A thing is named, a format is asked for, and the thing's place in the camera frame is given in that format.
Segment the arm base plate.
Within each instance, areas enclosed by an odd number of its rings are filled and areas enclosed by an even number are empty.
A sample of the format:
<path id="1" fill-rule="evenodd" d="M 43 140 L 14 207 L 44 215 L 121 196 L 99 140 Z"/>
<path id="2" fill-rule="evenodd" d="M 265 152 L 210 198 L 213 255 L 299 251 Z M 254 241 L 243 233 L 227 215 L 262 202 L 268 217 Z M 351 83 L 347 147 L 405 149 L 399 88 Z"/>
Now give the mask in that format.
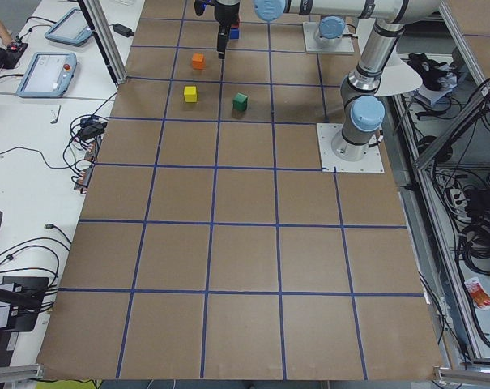
<path id="1" fill-rule="evenodd" d="M 375 135 L 363 146 L 347 143 L 342 123 L 318 123 L 317 141 L 323 173 L 384 173 Z"/>
<path id="2" fill-rule="evenodd" d="M 303 22 L 302 31 L 305 40 L 305 52 L 313 54 L 353 55 L 353 39 L 344 34 L 335 38 L 320 35 L 320 23 Z"/>

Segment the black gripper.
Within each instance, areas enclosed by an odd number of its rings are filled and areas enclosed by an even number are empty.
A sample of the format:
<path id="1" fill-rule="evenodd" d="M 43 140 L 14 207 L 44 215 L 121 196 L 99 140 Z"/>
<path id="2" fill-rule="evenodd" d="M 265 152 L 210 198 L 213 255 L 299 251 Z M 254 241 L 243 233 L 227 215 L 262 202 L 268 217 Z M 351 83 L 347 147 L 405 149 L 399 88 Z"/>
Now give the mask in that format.
<path id="1" fill-rule="evenodd" d="M 230 26 L 239 18 L 240 0 L 215 0 L 215 20 L 220 24 L 217 35 L 216 50 L 220 60 L 225 59 L 229 41 Z"/>

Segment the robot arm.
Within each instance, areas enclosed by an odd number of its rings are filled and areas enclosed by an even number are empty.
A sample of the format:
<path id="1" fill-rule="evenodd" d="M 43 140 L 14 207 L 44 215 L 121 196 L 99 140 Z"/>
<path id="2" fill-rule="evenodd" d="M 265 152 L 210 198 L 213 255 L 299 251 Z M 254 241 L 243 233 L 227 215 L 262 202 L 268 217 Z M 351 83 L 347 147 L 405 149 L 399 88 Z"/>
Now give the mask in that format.
<path id="1" fill-rule="evenodd" d="M 338 16 L 325 16 L 317 23 L 314 40 L 321 46 L 337 44 L 346 30 L 346 22 Z"/>
<path id="2" fill-rule="evenodd" d="M 384 120 L 385 108 L 375 93 L 405 26 L 431 15 L 439 5 L 438 1 L 255 1 L 254 11 L 266 22 L 284 13 L 375 19 L 356 68 L 342 82 L 345 120 L 332 140 L 337 157 L 358 161 Z"/>

